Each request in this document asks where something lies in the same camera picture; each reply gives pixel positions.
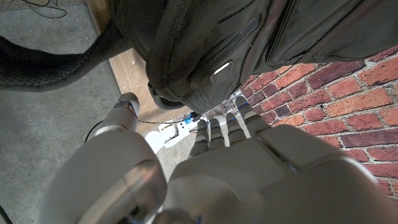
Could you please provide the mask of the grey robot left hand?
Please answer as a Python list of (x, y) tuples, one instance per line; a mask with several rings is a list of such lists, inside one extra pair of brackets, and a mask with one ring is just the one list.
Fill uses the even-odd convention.
[(166, 178), (123, 94), (57, 172), (41, 223), (396, 223), (397, 206), (358, 161), (290, 125), (271, 127), (243, 97), (200, 121), (189, 158)]

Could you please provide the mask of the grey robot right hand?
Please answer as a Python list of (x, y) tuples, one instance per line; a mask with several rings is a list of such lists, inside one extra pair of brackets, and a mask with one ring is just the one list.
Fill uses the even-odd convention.
[(201, 118), (208, 123), (212, 119), (217, 119), (219, 124), (222, 126), (226, 124), (226, 115), (232, 113), (235, 117), (240, 115), (238, 108), (236, 106), (236, 98), (238, 96), (244, 96), (241, 90), (236, 90), (232, 95), (230, 95), (225, 101), (223, 101), (218, 106), (210, 109), (206, 113), (201, 115)]

